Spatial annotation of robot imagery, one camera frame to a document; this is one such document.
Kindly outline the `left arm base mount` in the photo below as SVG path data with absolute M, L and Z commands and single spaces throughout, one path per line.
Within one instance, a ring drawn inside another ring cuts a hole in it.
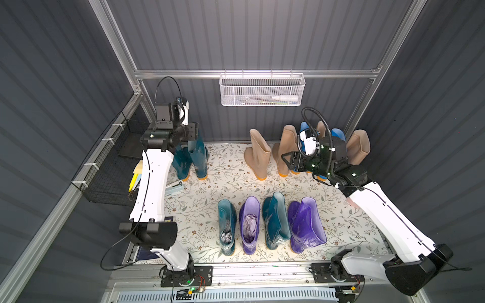
M 213 266 L 196 266 L 184 271 L 171 271 L 164 266 L 159 276 L 161 287 L 207 287 L 212 285 Z

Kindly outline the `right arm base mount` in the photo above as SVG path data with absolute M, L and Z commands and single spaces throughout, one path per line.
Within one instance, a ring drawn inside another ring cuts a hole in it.
M 351 275 L 342 265 L 335 262 L 312 263 L 308 271 L 312 274 L 315 283 L 346 283 L 360 284 L 365 281 L 362 275 Z

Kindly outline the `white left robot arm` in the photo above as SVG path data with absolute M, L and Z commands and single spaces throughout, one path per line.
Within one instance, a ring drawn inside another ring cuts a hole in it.
M 177 241 L 178 225 L 165 219 L 164 198 L 176 147 L 198 139 L 198 124 L 148 129 L 141 137 L 142 173 L 129 221 L 119 225 L 124 239 L 162 258 L 168 270 L 183 272 L 193 265 L 190 254 Z

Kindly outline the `teal rain boot back row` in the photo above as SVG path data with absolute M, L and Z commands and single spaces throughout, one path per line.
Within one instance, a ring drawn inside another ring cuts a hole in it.
M 188 152 L 195 167 L 197 178 L 199 180 L 205 180 L 208 176 L 209 153 L 201 137 L 196 141 L 188 142 Z

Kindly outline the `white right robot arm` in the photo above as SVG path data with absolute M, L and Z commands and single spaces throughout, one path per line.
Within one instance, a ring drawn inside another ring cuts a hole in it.
M 352 165 L 335 148 L 321 146 L 312 157 L 299 151 L 281 156 L 290 170 L 311 172 L 314 178 L 326 175 L 331 185 L 360 207 L 378 227 L 392 253 L 362 254 L 345 249 L 326 268 L 336 282 L 352 276 L 386 280 L 399 292 L 415 295 L 448 265 L 453 256 L 446 244 L 435 244 L 390 201 L 380 185 L 368 177 L 361 165 Z

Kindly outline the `teal rain boot carried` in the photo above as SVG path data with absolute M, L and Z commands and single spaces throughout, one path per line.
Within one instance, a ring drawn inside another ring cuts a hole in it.
M 188 148 L 177 146 L 174 152 L 172 166 L 176 170 L 176 174 L 179 180 L 188 180 L 189 171 L 192 163 L 193 162 L 190 157 Z

